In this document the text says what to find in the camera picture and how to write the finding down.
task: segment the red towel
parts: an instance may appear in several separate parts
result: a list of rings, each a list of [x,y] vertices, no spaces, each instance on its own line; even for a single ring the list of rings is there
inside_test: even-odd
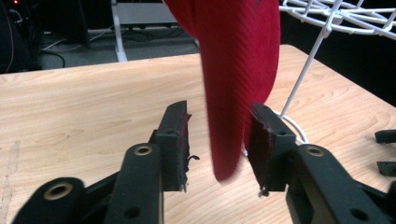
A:
[[[164,0],[199,40],[210,146],[218,181],[238,167],[249,138],[250,108],[264,103],[276,78],[280,44],[277,0]]]

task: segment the black plastic part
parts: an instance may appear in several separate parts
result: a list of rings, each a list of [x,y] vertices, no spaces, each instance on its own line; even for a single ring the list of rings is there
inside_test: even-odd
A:
[[[396,176],[396,161],[378,161],[379,173],[384,176]]]
[[[395,222],[396,220],[396,181],[393,181],[390,184],[388,194],[385,199],[385,208],[388,212],[393,217],[393,220]]]
[[[359,181],[356,181],[356,184],[358,186],[358,188],[362,189],[367,196],[369,196],[369,198],[371,199],[371,201],[373,201],[373,203],[376,204],[376,206],[378,206],[379,208],[384,208],[385,209],[385,200],[387,197],[387,194],[378,190],[378,189],[374,189],[370,186],[367,186]]]
[[[139,144],[126,152],[105,223],[163,223],[161,151],[156,145]]]
[[[83,183],[76,178],[54,179],[41,186],[15,217],[14,224],[79,223],[86,201]]]
[[[375,133],[377,143],[396,143],[396,129],[383,130]]]
[[[327,149],[301,145],[293,166],[304,194],[290,190],[306,195],[311,206],[307,209],[314,211],[312,223],[391,223]]]
[[[295,138],[271,108],[253,105],[247,157],[263,194],[265,191],[285,191],[288,177],[285,161],[296,149]]]
[[[304,192],[298,194],[288,189],[286,203],[288,204],[293,223],[312,223],[314,208]]]
[[[118,174],[116,172],[85,188],[88,208],[81,223],[96,224],[103,222]]]
[[[187,183],[186,172],[189,171],[189,131],[187,102],[181,101],[166,108],[158,130],[150,137],[161,149],[163,191],[181,191]]]

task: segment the gray floor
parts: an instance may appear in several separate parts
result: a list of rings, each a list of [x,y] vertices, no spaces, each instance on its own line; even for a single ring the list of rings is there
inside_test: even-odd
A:
[[[90,38],[96,37],[90,42],[90,48],[67,41],[47,48],[62,38],[53,34],[44,35],[43,49],[46,49],[47,53],[40,55],[39,61],[42,68],[63,67],[61,57],[64,59],[65,67],[117,62],[116,42],[112,29],[89,31],[89,35]],[[155,27],[146,30],[138,28],[129,30],[125,28],[122,33],[122,39],[128,61],[199,52],[199,49],[194,44],[194,39],[179,27]]]

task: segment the screw hole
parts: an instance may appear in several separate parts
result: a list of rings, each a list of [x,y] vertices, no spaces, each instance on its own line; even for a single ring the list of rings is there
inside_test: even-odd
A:
[[[352,214],[353,217],[357,218],[360,221],[368,221],[369,217],[367,216],[367,214],[363,211],[361,211],[360,209],[351,209],[350,210],[350,214]]]
[[[134,154],[137,156],[146,156],[152,152],[151,147],[139,147],[134,150]]]
[[[322,156],[324,156],[324,152],[323,152],[322,150],[320,150],[320,149],[317,149],[317,148],[312,148],[312,147],[310,147],[310,148],[308,148],[306,151],[307,151],[311,156],[316,156],[316,157],[322,157]]]
[[[69,194],[73,189],[73,185],[69,183],[58,183],[47,189],[44,193],[44,198],[49,201],[61,199]]]
[[[140,208],[136,207],[136,206],[132,206],[132,207],[128,208],[127,210],[125,210],[125,212],[124,212],[124,216],[126,218],[134,218],[134,217],[139,216],[139,214],[140,214]]]

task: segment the wooden table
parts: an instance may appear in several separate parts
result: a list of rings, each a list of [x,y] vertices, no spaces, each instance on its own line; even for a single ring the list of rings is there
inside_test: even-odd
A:
[[[306,55],[282,46],[267,104],[281,110]],[[60,176],[86,186],[120,169],[125,150],[147,142],[167,105],[188,100],[192,161],[187,193],[165,193],[165,223],[291,223],[285,193],[259,198],[245,160],[227,185],[213,176],[199,55],[0,76],[0,223],[39,186]],[[357,180],[387,191],[377,161],[396,145],[374,132],[396,127],[396,109],[313,62],[287,114],[311,143],[329,149]]]

